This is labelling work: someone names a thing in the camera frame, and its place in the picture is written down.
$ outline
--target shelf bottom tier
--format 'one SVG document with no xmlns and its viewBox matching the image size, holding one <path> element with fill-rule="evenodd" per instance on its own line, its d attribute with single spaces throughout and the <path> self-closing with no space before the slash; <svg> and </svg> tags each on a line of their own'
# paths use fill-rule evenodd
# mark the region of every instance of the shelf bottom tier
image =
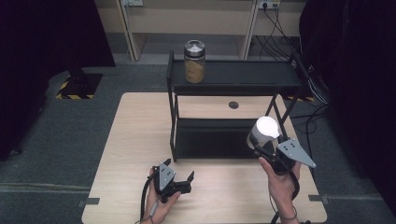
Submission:
<svg viewBox="0 0 396 224">
<path fill-rule="evenodd" d="M 254 159 L 247 137 L 257 119 L 179 119 L 178 159 Z"/>
</svg>

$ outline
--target hand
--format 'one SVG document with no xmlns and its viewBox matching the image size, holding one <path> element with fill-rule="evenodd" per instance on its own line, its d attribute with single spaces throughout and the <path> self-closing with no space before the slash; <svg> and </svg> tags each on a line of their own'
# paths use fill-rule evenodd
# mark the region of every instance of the hand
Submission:
<svg viewBox="0 0 396 224">
<path fill-rule="evenodd" d="M 295 215 L 291 199 L 294 192 L 294 184 L 290 175 L 277 175 L 271 164 L 263 157 L 259 158 L 259 162 L 262 165 L 262 169 L 268 175 L 268 189 L 276 203 L 280 220 L 282 223 L 299 223 L 297 218 L 288 220 L 288 218 Z M 300 168 L 301 164 L 299 162 L 296 162 L 293 168 L 291 168 L 297 179 L 300 178 Z"/>
<path fill-rule="evenodd" d="M 167 203 L 162 203 L 159 200 L 159 195 L 155 191 L 154 188 L 154 182 L 151 180 L 149 183 L 149 189 L 148 189 L 148 196 L 146 199 L 146 209 L 145 209 L 145 215 L 143 215 L 143 222 L 141 223 L 148 223 L 148 224 L 160 224 L 163 222 L 165 219 L 166 215 L 168 215 L 170 209 L 172 206 L 176 203 L 178 197 L 180 197 L 180 192 L 176 192 L 174 195 L 168 198 Z M 155 203 L 158 203 L 157 209 L 154 212 L 154 215 L 152 215 L 152 222 L 149 218 L 149 213 L 151 212 L 151 208 L 154 206 Z"/>
</svg>

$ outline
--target power outlet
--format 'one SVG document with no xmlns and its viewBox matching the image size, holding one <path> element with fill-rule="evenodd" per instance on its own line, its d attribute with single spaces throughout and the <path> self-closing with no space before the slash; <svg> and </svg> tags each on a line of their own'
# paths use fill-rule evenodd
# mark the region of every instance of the power outlet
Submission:
<svg viewBox="0 0 396 224">
<path fill-rule="evenodd" d="M 142 7 L 143 0 L 122 0 L 125 7 Z"/>
<path fill-rule="evenodd" d="M 259 8 L 264 9 L 264 4 L 267 5 L 266 9 L 275 9 L 279 8 L 280 0 L 261 0 L 259 3 Z"/>
</svg>

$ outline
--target jar lid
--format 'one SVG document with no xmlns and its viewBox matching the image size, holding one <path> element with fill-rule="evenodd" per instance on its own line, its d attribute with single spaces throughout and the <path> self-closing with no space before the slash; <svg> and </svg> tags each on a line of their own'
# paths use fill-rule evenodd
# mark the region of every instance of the jar lid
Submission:
<svg viewBox="0 0 396 224">
<path fill-rule="evenodd" d="M 193 58 L 204 56 L 205 44 L 199 40 L 190 40 L 184 45 L 184 54 Z"/>
</svg>

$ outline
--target glass jar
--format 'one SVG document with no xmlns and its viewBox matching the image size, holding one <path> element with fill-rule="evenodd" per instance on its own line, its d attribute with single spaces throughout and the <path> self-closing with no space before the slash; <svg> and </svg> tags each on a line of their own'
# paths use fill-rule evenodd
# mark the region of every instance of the glass jar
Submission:
<svg viewBox="0 0 396 224">
<path fill-rule="evenodd" d="M 184 46 L 184 64 L 186 80 L 199 83 L 205 76 L 205 44 L 199 40 L 190 40 Z"/>
</svg>

